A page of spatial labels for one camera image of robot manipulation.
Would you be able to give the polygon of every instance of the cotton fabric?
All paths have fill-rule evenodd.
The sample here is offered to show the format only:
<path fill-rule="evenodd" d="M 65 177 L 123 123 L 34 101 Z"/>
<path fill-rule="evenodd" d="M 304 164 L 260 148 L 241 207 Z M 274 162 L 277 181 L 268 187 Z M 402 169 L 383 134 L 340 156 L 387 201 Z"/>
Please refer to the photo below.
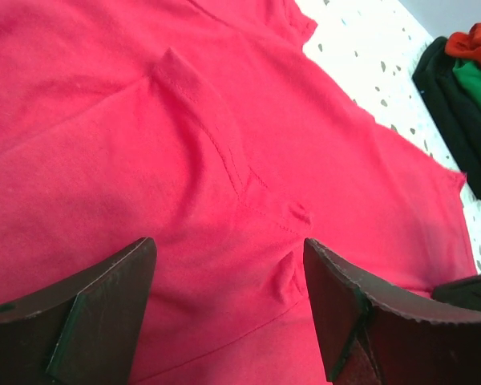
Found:
<path fill-rule="evenodd" d="M 452 73 L 455 59 L 445 54 L 446 38 L 424 51 L 413 80 L 472 192 L 481 200 L 481 111 Z"/>
<path fill-rule="evenodd" d="M 474 60 L 456 60 L 452 70 L 458 83 L 481 109 L 481 68 Z"/>
<path fill-rule="evenodd" d="M 447 41 L 446 53 L 454 58 L 475 60 L 481 65 L 481 22 L 474 24 L 468 34 L 452 34 Z"/>
<path fill-rule="evenodd" d="M 289 0 L 1 0 L 0 303 L 154 237 L 131 383 L 316 384 L 305 237 L 420 295 L 475 274 L 464 177 L 310 62 L 314 27 Z"/>

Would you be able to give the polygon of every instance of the red t-shirt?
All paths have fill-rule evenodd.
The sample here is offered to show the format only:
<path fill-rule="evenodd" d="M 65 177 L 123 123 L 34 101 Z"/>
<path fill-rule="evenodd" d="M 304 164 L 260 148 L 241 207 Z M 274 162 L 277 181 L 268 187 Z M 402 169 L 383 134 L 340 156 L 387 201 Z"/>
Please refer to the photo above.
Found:
<path fill-rule="evenodd" d="M 0 303 L 154 237 L 132 383 L 325 383 L 302 243 L 428 295 L 459 189 L 302 53 L 291 0 L 0 0 Z"/>

